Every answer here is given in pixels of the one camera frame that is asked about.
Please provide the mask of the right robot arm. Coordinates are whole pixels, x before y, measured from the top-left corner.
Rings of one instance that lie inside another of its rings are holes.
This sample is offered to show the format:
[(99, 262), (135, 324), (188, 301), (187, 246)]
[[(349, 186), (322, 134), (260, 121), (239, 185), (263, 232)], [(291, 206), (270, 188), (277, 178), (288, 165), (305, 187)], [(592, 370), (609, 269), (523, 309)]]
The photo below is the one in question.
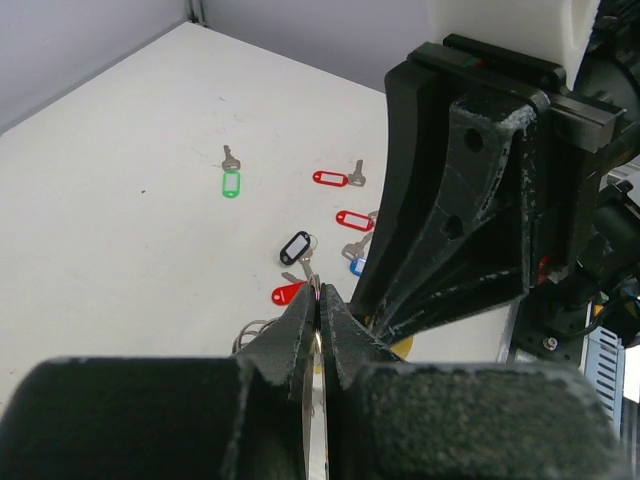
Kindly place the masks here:
[(510, 350), (639, 334), (635, 1), (436, 1), (385, 77), (388, 156), (352, 314), (393, 343), (516, 302)]

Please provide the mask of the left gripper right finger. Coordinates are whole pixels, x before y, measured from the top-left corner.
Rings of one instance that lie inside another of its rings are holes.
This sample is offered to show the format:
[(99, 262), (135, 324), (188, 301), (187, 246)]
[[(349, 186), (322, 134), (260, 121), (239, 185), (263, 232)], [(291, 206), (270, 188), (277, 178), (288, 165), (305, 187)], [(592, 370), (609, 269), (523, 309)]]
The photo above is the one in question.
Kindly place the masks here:
[(409, 363), (319, 295), (332, 479), (628, 479), (591, 384), (544, 362)]

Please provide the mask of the keyring with yellow handle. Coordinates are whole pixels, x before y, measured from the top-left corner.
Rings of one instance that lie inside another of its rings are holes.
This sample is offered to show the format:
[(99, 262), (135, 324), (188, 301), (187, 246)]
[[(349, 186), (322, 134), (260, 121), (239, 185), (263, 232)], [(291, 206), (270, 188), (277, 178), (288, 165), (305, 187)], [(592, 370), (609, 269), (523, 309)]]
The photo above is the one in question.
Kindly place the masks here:
[[(329, 325), (335, 313), (338, 328)], [(307, 479), (315, 367), (335, 362), (333, 333), (347, 335), (347, 366), (356, 371), (368, 361), (400, 362), (349, 312), (334, 286), (314, 276), (301, 287), (285, 312), (265, 322), (254, 338), (234, 343), (233, 358), (251, 363), (260, 385), (242, 397), (249, 412), (243, 421), (235, 469), (240, 479)]]

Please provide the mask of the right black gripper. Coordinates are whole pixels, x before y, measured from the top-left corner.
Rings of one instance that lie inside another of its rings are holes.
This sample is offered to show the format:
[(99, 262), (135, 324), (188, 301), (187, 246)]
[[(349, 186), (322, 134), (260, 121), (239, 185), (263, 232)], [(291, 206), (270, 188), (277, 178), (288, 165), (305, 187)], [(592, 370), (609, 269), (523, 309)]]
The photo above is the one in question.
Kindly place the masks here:
[(577, 259), (600, 179), (628, 157), (622, 103), (459, 35), (414, 50), (385, 89), (384, 187), (350, 302), (379, 338), (487, 311)]

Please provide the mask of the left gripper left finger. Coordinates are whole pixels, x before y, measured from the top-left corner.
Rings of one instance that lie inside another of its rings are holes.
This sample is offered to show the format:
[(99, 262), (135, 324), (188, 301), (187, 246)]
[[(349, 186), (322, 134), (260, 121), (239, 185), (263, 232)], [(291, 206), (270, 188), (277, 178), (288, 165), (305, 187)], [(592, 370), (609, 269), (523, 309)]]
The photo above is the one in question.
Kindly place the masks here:
[(240, 358), (57, 358), (37, 365), (1, 420), (5, 479), (240, 479)]

